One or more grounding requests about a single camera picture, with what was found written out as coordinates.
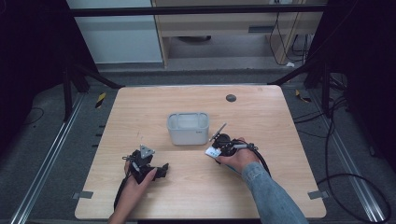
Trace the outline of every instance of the black cable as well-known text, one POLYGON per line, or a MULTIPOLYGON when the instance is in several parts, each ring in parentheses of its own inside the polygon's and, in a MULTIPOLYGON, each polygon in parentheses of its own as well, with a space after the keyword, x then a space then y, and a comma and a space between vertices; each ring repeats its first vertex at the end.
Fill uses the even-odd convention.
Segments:
POLYGON ((334 127, 334 109, 336 108, 336 105, 341 104, 345 101, 346 99, 342 99, 339 102, 334 102, 334 105, 332 107, 332 113, 330 116, 330 127, 329 127, 329 131, 327 133, 326 136, 326 143, 325 143, 325 172, 326 172, 326 177, 322 180, 320 180, 317 184, 320 184, 324 181, 327 181, 328 187, 329 187, 329 192, 331 193, 332 197, 334 198, 335 202, 341 207, 343 208, 349 215, 353 216, 354 218, 356 218, 359 221, 362 222, 366 222, 366 223, 386 223, 388 220, 390 220, 391 217, 391 208, 390 208, 390 204, 388 202, 388 200, 386 199, 385 195, 382 193, 382 191, 376 186, 374 185, 372 182, 370 182, 369 180, 367 180, 366 178, 360 176, 360 175, 353 175, 353 174, 348 174, 348 173, 344 173, 344 174, 337 174, 337 175, 329 175, 329 141, 330 141, 330 136, 332 135, 332 128, 334 127), (354 214, 353 212, 351 212, 350 210, 348 210, 336 197, 334 191, 332 190, 332 185, 330 182, 330 179, 335 178, 337 176, 343 176, 343 175, 350 175, 350 176, 354 176, 357 177, 359 179, 365 180, 367 183, 369 183, 376 191, 377 193, 381 196, 381 198, 384 200, 387 208, 388 208, 388 216, 379 222, 373 222, 371 220, 365 219, 363 217, 359 217, 358 215, 354 214))
POLYGON ((308 42, 309 42, 308 41, 308 35, 304 36, 304 47, 303 47, 303 49, 295 49, 294 48, 298 37, 299 37, 299 35, 296 35, 294 37, 293 44, 291 45, 291 52, 293 52, 293 54, 295 56, 303 57, 302 60, 304 60, 306 58, 306 56, 307 56, 308 51, 309 51, 309 49, 308 49, 308 42))
POLYGON ((247 145, 246 149, 249 149, 250 151, 252 151, 259 158, 260 163, 264 167, 265 171, 268 173, 269 176, 271 176, 270 169, 268 168, 267 162, 265 162, 265 159, 262 157, 262 154, 260 154, 258 148, 252 147, 252 146, 254 146, 253 144, 249 144, 249 143, 247 143, 243 140, 240 140, 240 139, 234 139, 233 141, 217 141, 217 143, 233 144, 232 147, 235 145, 240 145, 241 143, 243 143, 244 145, 247 145))
POLYGON ((294 124, 305 123, 305 122, 308 122, 308 121, 317 119, 317 118, 319 118, 320 116, 322 116, 322 115, 324 115, 324 114, 325 114, 325 113, 320 113, 320 114, 318 114, 318 115, 316 115, 316 116, 314 116, 314 117, 312 117, 312 118, 310 118, 310 119, 303 119, 303 120, 294 121, 294 124))
POLYGON ((284 52, 286 58, 288 58, 288 59, 290 60, 291 63, 300 62, 301 60, 293 60, 293 59, 289 58, 288 53, 286 52, 285 43, 284 43, 284 41, 283 41, 282 35, 281 35, 281 33, 280 33, 280 29, 279 29, 279 14, 280 14, 279 12, 276 13, 276 21, 275 21, 274 28, 273 28, 273 30, 272 30, 272 32, 271 32, 271 34, 270 34, 270 38, 269 38, 270 49, 271 49, 271 51, 272 51, 272 53, 273 53, 273 55, 274 55, 275 61, 276 61, 276 63, 277 63, 278 65, 286 65, 286 64, 282 64, 282 63, 280 63, 280 62, 277 61, 276 56, 275 56, 275 53, 274 53, 274 49, 272 48, 272 35, 273 35, 274 30, 275 30, 275 28, 276 28, 276 29, 277 29, 277 32, 278 32, 278 34, 279 34, 279 39, 280 39, 280 42, 282 43, 283 52, 284 52))
POLYGON ((41 118, 43 118, 44 116, 44 109, 40 108, 40 107, 32 107, 32 110, 37 109, 41 111, 41 115, 38 117, 38 119, 35 119, 33 121, 27 122, 27 123, 23 123, 22 125, 29 125, 29 124, 33 124, 36 123, 38 120, 40 120, 41 118))
POLYGON ((326 138, 326 136, 319 136, 319 135, 312 134, 312 133, 307 133, 307 132, 304 132, 304 131, 301 131, 301 130, 297 130, 297 132, 298 132, 298 133, 305 133, 305 134, 311 135, 311 136, 313 136, 313 137, 326 138))
POLYGON ((316 113, 320 113, 320 111, 315 111, 315 112, 312 112, 312 113, 309 113, 309 114, 301 115, 300 117, 293 118, 293 119, 301 119, 301 118, 304 118, 304 117, 307 117, 307 116, 310 116, 310 115, 313 115, 313 114, 316 114, 316 113))

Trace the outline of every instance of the metal rail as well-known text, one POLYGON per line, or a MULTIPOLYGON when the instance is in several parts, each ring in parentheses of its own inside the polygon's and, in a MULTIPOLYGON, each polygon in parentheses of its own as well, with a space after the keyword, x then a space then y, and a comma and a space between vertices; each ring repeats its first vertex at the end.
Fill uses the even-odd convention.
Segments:
POLYGON ((52 146, 49 149, 49 153, 47 154, 46 159, 44 159, 40 169, 37 172, 37 175, 35 176, 35 180, 33 181, 27 193, 25 194, 17 211, 12 216, 10 223, 23 224, 26 222, 27 218, 29 217, 32 208, 35 205, 35 201, 37 200, 38 195, 43 189, 47 177, 52 169, 52 166, 55 163, 56 158, 58 157, 58 154, 62 149, 64 140, 66 139, 70 131, 70 128, 72 127, 76 119, 78 111, 80 110, 81 103, 84 99, 84 95, 85 95, 84 93, 78 94, 78 97, 73 106, 75 109, 73 110, 70 119, 67 122, 64 122, 60 131, 55 137, 55 140, 53 141, 52 146))
POLYGON ((119 8, 79 8, 52 10, 50 14, 64 14, 73 17, 104 16, 147 16, 179 14, 227 14, 227 13, 277 13, 277 12, 319 12, 337 9, 342 5, 241 5, 241 6, 194 6, 194 7, 119 7, 119 8))
MULTIPOLYGON (((312 96, 312 100, 320 110, 320 100, 315 91, 308 90, 309 94, 312 96)), ((330 128, 330 121, 326 118, 326 116, 321 116, 322 121, 327 129, 330 128)), ((349 155, 346 146, 344 145, 341 136, 335 129, 332 134, 332 142, 334 143, 335 150, 337 152, 338 157, 341 160, 341 163, 344 166, 344 169, 351 174, 361 175, 359 168, 356 166, 355 162, 352 160, 349 155)), ((385 220, 384 214, 382 213, 381 208, 379 207, 373 193, 371 192, 367 183, 363 180, 357 179, 355 177, 349 178, 356 194, 358 195, 359 200, 361 201, 361 205, 363 206, 364 211, 367 214, 367 217, 373 222, 379 222, 385 220)))

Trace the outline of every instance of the table top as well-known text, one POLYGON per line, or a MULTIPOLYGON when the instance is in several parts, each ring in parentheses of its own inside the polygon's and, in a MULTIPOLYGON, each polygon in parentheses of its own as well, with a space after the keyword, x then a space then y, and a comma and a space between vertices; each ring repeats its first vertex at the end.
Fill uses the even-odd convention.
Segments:
POLYGON ((114 102, 92 163, 76 217, 108 218, 121 180, 122 157, 140 144, 154 149, 152 166, 169 162, 165 178, 151 183, 131 219, 255 218, 256 205, 242 178, 205 155, 211 145, 175 146, 166 121, 175 112, 205 112, 209 136, 224 122, 222 133, 245 137, 264 156, 273 179, 302 209, 306 217, 324 217, 321 199, 307 192, 318 187, 278 86, 161 86, 123 88, 114 102), (236 96, 228 102, 226 96, 236 96))

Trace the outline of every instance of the yellow tape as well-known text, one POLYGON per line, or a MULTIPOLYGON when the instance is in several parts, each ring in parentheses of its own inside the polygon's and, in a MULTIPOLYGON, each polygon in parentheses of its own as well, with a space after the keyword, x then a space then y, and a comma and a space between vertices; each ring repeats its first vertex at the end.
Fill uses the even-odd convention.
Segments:
POLYGON ((298 90, 296 90, 296 96, 297 96, 300 100, 302 100, 302 101, 304 101, 304 102, 306 102, 306 103, 311 103, 311 99, 310 99, 310 98, 304 98, 304 97, 302 97, 301 94, 300 94, 300 92, 299 92, 298 90))
POLYGON ((103 101, 105 100, 105 97, 106 97, 106 93, 105 92, 100 93, 100 95, 98 97, 98 100, 96 101, 95 108, 100 108, 101 107, 103 101))

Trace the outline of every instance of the plastic container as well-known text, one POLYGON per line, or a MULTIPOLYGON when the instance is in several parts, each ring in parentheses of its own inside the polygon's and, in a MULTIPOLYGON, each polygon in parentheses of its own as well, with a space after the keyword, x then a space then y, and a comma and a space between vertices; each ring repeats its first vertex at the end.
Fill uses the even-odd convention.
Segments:
POLYGON ((174 113, 167 121, 174 145, 204 145, 208 141, 209 116, 203 112, 174 113))

